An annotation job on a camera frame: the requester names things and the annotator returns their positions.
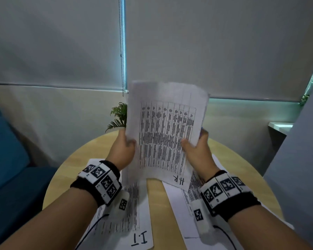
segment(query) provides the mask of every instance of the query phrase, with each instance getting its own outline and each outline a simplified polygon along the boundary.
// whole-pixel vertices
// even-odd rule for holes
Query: chair backrest
[[[0,112],[0,187],[20,173],[28,164],[27,152]]]

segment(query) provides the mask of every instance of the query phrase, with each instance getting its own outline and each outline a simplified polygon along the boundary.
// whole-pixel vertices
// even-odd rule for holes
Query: sheet of paper
[[[227,171],[219,162],[215,155],[212,155],[213,160],[216,165],[222,169]],[[211,240],[209,242],[208,239],[201,239],[196,224],[193,217],[193,212],[190,208],[190,203],[194,200],[200,199],[199,188],[203,184],[203,180],[197,175],[196,172],[192,174],[192,178],[190,181],[190,186],[188,191],[184,191],[179,188],[175,188],[172,185],[167,183],[163,183],[163,186],[166,190],[167,196],[169,198],[171,207],[173,209],[176,221],[178,223],[179,229],[181,231],[182,237],[184,239],[184,243],[188,250],[190,249],[209,249],[209,250],[222,250],[222,249],[234,249],[233,245],[230,243],[229,239],[226,237],[224,233],[220,230],[216,229],[211,235]],[[293,229],[293,226],[289,223],[283,221],[289,227]],[[233,243],[235,244],[237,249],[243,249],[235,235],[230,230],[228,224],[220,217],[217,216],[216,219],[212,220],[214,225],[220,226],[226,233],[229,235]]]
[[[97,163],[100,160],[102,159],[90,159],[88,164]],[[131,186],[123,186],[123,189],[130,193],[125,218],[119,221],[101,219],[84,239],[78,250],[146,250],[153,247],[146,180],[141,180]],[[105,205],[97,209],[83,237],[103,215],[104,209]]]
[[[182,83],[129,83],[126,134],[137,141],[128,183],[157,178],[188,190],[192,167],[181,139],[197,144],[208,93]]]

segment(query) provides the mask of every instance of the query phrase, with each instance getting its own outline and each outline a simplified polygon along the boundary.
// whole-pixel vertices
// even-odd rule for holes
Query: wire
[[[229,239],[229,241],[232,243],[234,249],[237,250],[237,248],[235,247],[233,241],[231,240],[231,238],[228,236],[228,234],[227,234],[223,229],[221,229],[221,228],[220,228],[219,226],[217,226],[217,225],[214,225],[213,227],[214,227],[214,228],[218,228],[219,230],[221,230],[221,231],[227,236],[227,238]]]
[[[77,250],[79,248],[79,246],[82,244],[82,242],[85,240],[85,238],[87,237],[87,235],[92,231],[92,229],[94,228],[95,225],[97,225],[97,223],[103,219],[104,217],[108,217],[109,214],[104,214],[102,217],[100,217],[95,224],[93,224],[93,226],[89,229],[89,231],[86,233],[86,235],[82,238],[82,240],[80,241],[80,243],[76,246],[75,250]]]

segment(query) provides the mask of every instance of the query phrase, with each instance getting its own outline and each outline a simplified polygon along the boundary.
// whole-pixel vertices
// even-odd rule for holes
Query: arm
[[[134,142],[127,142],[121,129],[106,160],[122,170],[133,156]],[[2,243],[0,250],[75,249],[96,210],[89,192],[70,188]]]
[[[209,134],[202,130],[197,146],[182,140],[186,157],[196,172],[208,181],[220,169],[214,163],[208,146]],[[260,205],[233,215],[228,223],[244,249],[312,249],[292,229]]]

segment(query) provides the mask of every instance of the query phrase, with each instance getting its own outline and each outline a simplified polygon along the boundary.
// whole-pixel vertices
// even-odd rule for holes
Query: hand
[[[121,128],[106,160],[112,162],[121,171],[134,158],[135,144],[135,140],[126,140],[125,128]]]
[[[209,180],[220,170],[212,159],[208,138],[209,133],[202,129],[196,147],[193,147],[187,139],[181,140],[187,160],[205,181]]]

